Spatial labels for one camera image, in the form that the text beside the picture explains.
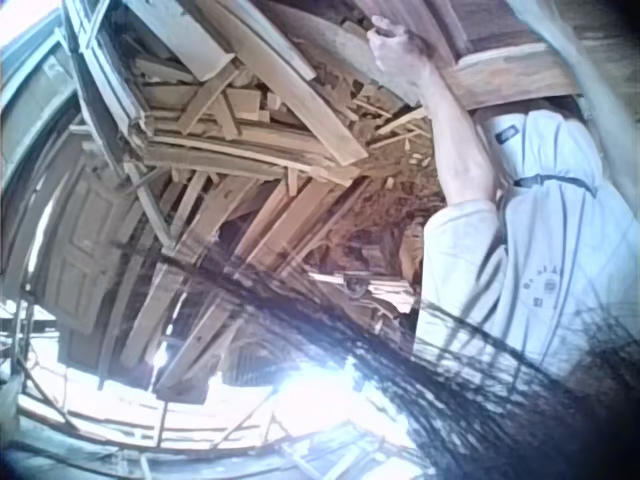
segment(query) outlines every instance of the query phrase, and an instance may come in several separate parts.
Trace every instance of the raised arm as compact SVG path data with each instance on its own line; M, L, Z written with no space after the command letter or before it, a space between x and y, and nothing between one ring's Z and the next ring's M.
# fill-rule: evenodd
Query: raised arm
M422 40L405 27L373 17L369 43L378 66L419 89L431 117L436 167L447 204L496 199L497 177L467 111L430 61Z
M638 218L638 130L625 103L609 85L552 0L507 0L515 14L554 48L589 102L613 184Z

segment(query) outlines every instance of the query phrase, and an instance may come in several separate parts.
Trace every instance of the wooden slat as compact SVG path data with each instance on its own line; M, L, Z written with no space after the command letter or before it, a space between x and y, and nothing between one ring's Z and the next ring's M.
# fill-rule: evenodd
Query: wooden slat
M125 163L124 170L127 172L133 183L140 183L142 180L142 173L138 166L132 163ZM140 200L140 203L147 214L147 218L149 219L149 223L156 232L160 243L162 243L165 248L173 248L175 240L171 238L169 227L164 221L160 207L158 207L157 202L153 198L153 193L151 192L149 185L142 185L138 188L136 193L138 194L138 199Z
M187 149L170 145L149 144L142 162L148 166L198 170L207 173L223 173L258 180L282 178L285 170L247 158L226 153Z
M187 222L187 218L189 217L189 213L193 208L204 184L206 183L209 175L206 172L196 172L189 182L189 186L187 187L187 191L184 193L182 200L180 201L180 206L178 207L178 211L173 217L173 221L171 222L170 234L171 238L178 238L182 233L182 229Z
M413 120L419 120L427 116L427 111L424 107L416 108L415 110L410 111L409 113L397 118L386 125L380 127L376 131L376 135L386 135L388 133L393 132L396 128L406 125L407 123Z
M457 55L424 0L356 0L356 3L367 15L381 15L420 35L435 49L442 66L455 65Z
M238 70L233 64L228 63L215 77L200 87L178 120L178 127L184 135L189 133L189 130L191 130L204 111L237 74Z
M235 140L238 138L240 136L240 128L233 116L231 105L229 104L229 98L225 92L222 92L213 101L211 109L216 120L218 120L218 123L222 126L222 133L225 140Z
M198 216L178 242L173 256L187 264L195 263L206 249L207 240L215 235L229 213L254 184L249 179L226 178L207 196ZM166 264L158 266L155 281L122 351L120 359L123 365L132 367L138 361L183 279L181 272Z
M169 184L164 195L160 199L160 210L163 214L167 214L171 209L171 206L175 203L178 195L180 194L181 186L175 183ZM147 225L138 240L136 249L139 252L146 252L153 244L155 238L155 232L151 225ZM144 257L142 255L134 255L129 260L127 270L125 271L116 300L111 310L109 317L109 324L104 333L104 340L102 342L102 348L100 350L100 360L98 361L98 379L99 388L102 388L104 382L107 380L109 374L109 365L111 364L111 357L113 355L113 349L115 347L116 338L120 333L120 327L125 315L129 298L133 293L135 283L140 275L142 265L144 263Z
M287 168L287 191L290 197L298 195L298 171L294 168Z
M349 165L367 156L331 109L277 52L216 2L197 0L197 4L238 57L282 98L340 164Z
M244 145L239 142L228 143L218 140L180 135L156 135L153 140L158 143L199 148L202 150L234 155L236 157L259 160L261 162L279 165L281 167L293 167L303 172L310 172L312 167L331 167L330 162L323 160L320 157L302 157L300 155L272 150L265 147Z
M251 0L218 0L236 18L248 26L274 51L291 65L302 78L309 81L316 77L316 71L289 39L271 20L256 8Z
M234 57L177 0L126 0L126 4L200 81L215 76Z
M135 59L136 68L150 77L159 78L169 82L190 82L196 81L196 78L184 68L175 62L154 58L150 55L138 54Z

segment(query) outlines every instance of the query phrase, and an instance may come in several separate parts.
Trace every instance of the wooden plank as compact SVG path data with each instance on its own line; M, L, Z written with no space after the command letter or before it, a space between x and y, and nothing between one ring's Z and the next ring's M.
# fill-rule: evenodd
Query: wooden plank
M175 183L169 184L169 187L167 187L167 190L160 199L160 210L163 214L167 214L169 212L171 206L178 198L180 190L180 185ZM147 225L144 232L142 232L142 235L140 236L140 240L138 240L136 249L140 252L147 251L153 244L154 238L155 232L153 231L153 228L151 227L151 225ZM133 289L138 276L140 275L140 271L142 270L143 263L144 256L132 256L129 264L127 265L127 270L122 277L120 287L118 288L116 300L113 305L113 309L111 310L109 323L104 333L104 340L102 342L102 348L100 350L100 359L98 362L98 388L102 388L102 385L104 385L104 382L107 380L107 376L109 374L109 365L111 364L111 357L113 355L113 349L115 347L116 339L118 337L118 334L120 333L120 327L122 325L122 320L129 303L129 298L133 293Z
M298 171L294 168L287 168L287 191L290 197L298 195Z
M258 180L282 178L282 167L255 160L240 158L226 153L193 150L169 145L149 144L142 162L148 166L197 170L207 173L222 173Z
M234 155L236 157L249 158L281 167L297 168L303 172L310 172L312 167L332 166L331 162L320 157L305 157L265 147L245 145L239 142L227 143L218 140L180 135L156 135L153 137L153 140L158 143L199 148Z
M172 255L186 264L195 263L206 249L206 242L215 235L229 213L254 184L253 180L227 177L218 188L209 193ZM183 279L181 272L166 264L158 266L155 281L122 351L120 359L123 365L132 367L139 360L149 337L162 320L164 311Z
M218 0L236 18L249 27L274 51L278 52L306 81L317 75L311 64L251 0Z
M170 112L162 112L159 118L169 117ZM255 125L253 123L238 122L240 125L239 140L248 143L258 143L279 149L298 150L300 152L316 153L325 157L329 151L311 133L280 125ZM179 133L175 120L156 120L157 135L165 133ZM197 136L224 138L222 128L209 121L198 122L191 133Z
M218 123L222 126L222 133L225 140L235 140L238 138L240 136L240 128L233 116L229 98L225 92L218 95L213 101L211 108L216 120L218 120Z
M307 125L341 165L367 156L351 132L297 72L246 25L216 2L197 0L211 24L229 40L238 57Z
M98 30L102 26L102 21L104 20L104 16L107 13L107 9L109 8L109 4L111 0L100 0L95 10L93 11L93 17L91 17L91 24L89 25L89 31L84 39L80 39L82 43L81 53L84 53L86 50L91 49L93 45L93 41L98 34Z
M383 16L420 35L434 48L443 67L455 65L457 54L424 0L356 0L356 4L370 17Z
M173 217L173 222L171 222L170 234L171 238L178 238L182 233L182 229L184 228L185 223L187 223L187 218L189 217L189 213L193 208L204 184L206 183L209 175L206 172L196 172L189 182L189 187L187 187L187 191L184 193L182 200L180 201L180 206L178 207L178 211Z
M126 4L200 81L217 75L234 57L177 0Z
M135 67L149 77L168 82L196 82L196 78L182 65L140 53L135 58Z
M417 135L420 135L420 132L408 132L403 133L402 135L396 135L395 137L387 138L385 140L380 140L379 142L372 143L369 145L370 150L376 150L378 148L386 147L387 145L391 145L392 143L398 142L400 140L405 140L407 138L413 138Z
M215 77L200 87L178 120L178 127L184 135L189 133L200 116L237 74L238 70L233 64L228 63Z
M142 179L142 172L140 171L140 167L137 165L134 165L133 163L125 163L124 170L127 172L133 183L139 183ZM173 239L169 233L169 227L164 221L160 207L153 198L153 193L151 192L149 185L142 185L136 193L138 194L138 199L142 204L142 208L144 208L147 218L149 219L149 223L156 232L156 236L160 240L160 243L162 243L165 248L173 248L175 245L175 239Z
M402 115L400 118L397 118L386 125L380 127L376 131L376 135L386 135L388 133L393 132L396 128L406 125L407 123L413 120L420 120L427 116L427 111L424 107L416 108L415 110L411 110L409 113Z

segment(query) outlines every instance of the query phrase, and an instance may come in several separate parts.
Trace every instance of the person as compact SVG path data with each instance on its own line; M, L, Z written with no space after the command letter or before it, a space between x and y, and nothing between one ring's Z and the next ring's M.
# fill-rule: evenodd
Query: person
M447 201L425 227L422 303L448 315L421 310L414 353L444 348L500 363L452 320L462 318L564 378L603 316L640 334L637 131L551 0L508 3L574 73L610 178L587 128L549 105L480 112L476 129L421 40L374 17L378 66L412 82L431 118Z

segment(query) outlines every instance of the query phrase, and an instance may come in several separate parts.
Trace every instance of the scrap wood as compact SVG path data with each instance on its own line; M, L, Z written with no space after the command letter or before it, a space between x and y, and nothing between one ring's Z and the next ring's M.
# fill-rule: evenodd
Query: scrap wood
M307 81L315 78L317 74L307 59L251 0L218 0L218 3L278 52L302 78Z
M399 140L404 140L404 139L407 139L407 138L413 138L416 135L420 135L420 132L412 131L412 132L409 132L409 133L403 133L402 135L396 135L395 137L387 138L385 140L380 140L379 142L372 143L371 145L369 145L369 149L370 150L375 150L377 148L382 148L382 147L384 147L386 145L390 145L390 144L395 143L395 142L397 142Z
M217 2L197 0L206 19L229 41L238 57L307 125L341 165L367 157L331 109L298 73L249 27Z
M134 63L137 70L149 77L169 82L194 83L196 81L196 78L185 67L170 60L139 53L136 55Z
M227 177L207 195L175 250L167 253L183 263L195 263L206 249L206 240L215 235L254 182L240 177ZM123 365L132 367L140 359L149 337L162 320L164 311L183 280L181 272L166 264L157 267L154 282L120 356Z
M125 3L200 81L214 77L235 56L218 44L177 0Z
M170 183L167 190L160 199L160 211L163 214L167 214L171 210L171 206L175 203L178 195L180 194L181 186L176 183ZM136 249L140 252L146 252L153 244L155 238L155 232L151 225L147 225L140 236L140 240L136 245ZM109 323L104 333L104 340L102 341L102 348L100 350L100 359L98 361L98 379L99 388L102 388L104 382L107 380L109 373L109 365L111 364L111 357L113 355L113 349L115 347L116 339L120 333L120 326L124 318L129 298L134 289L134 285L140 275L140 270L144 263L144 257L142 255L133 255L129 260L127 269L122 277L116 300L111 310L111 316L109 317Z
M222 92L211 104L213 114L222 126L222 133L225 140L234 140L240 136L240 128L236 122L229 98L225 92Z
M285 175L285 169L277 165L227 153L156 143L149 144L142 162L148 166L197 170L209 174L223 173L257 180L273 180Z
M228 63L216 76L208 80L198 89L178 120L178 127L183 135L189 133L189 130L191 130L204 111L237 74L238 70L233 64Z
M422 119L422 118L424 118L426 116L427 116L427 111L424 109L424 107L416 108L415 110L412 110L411 112L401 116L400 118L398 118L396 120L393 120L392 122L387 123L386 125L384 125L380 129L378 129L376 134L378 134L378 135L386 135L388 133L391 133L396 128L401 127L403 125L406 125L408 122L410 122L412 120L419 120L419 119Z

